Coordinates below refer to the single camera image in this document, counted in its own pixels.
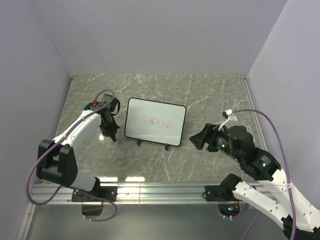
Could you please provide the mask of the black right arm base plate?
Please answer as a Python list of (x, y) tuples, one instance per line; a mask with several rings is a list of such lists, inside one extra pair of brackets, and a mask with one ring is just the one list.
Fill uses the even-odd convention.
[(225, 201), (223, 188), (220, 185), (206, 185), (202, 198), (207, 202), (221, 202)]

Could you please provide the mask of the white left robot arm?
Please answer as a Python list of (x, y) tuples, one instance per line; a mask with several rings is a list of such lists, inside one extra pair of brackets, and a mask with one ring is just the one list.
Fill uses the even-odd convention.
[(78, 169), (76, 152), (86, 137), (100, 129), (104, 137), (117, 141), (120, 128), (114, 111), (120, 110), (120, 101), (110, 94), (105, 94), (101, 101), (94, 99), (88, 103), (80, 117), (63, 133), (53, 140), (43, 140), (38, 146), (36, 176), (62, 187), (78, 189), (89, 201), (104, 197), (99, 178), (81, 172)]

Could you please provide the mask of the small black-framed whiteboard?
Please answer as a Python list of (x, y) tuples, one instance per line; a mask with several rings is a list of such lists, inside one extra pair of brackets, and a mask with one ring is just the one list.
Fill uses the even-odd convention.
[(178, 147), (182, 142), (186, 113), (184, 105), (131, 97), (124, 136)]

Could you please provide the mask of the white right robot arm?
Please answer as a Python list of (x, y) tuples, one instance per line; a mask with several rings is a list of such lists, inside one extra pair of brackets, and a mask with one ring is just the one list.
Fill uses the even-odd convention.
[(230, 173), (220, 183), (220, 193), (226, 200), (233, 198), (246, 202), (273, 220), (289, 240), (318, 240), (320, 238), (320, 211), (287, 179), (279, 162), (266, 150), (255, 146), (254, 138), (244, 126), (223, 127), (207, 123), (189, 140), (202, 150), (222, 152), (247, 175), (264, 186), (269, 198), (243, 179)]

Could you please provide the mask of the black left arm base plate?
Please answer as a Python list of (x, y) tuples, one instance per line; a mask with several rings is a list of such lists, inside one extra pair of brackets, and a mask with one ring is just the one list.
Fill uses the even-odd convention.
[(72, 202), (93, 202), (96, 198), (105, 199), (111, 202), (115, 202), (117, 198), (117, 186), (100, 186), (93, 191), (85, 191), (80, 189), (74, 189), (71, 197)]

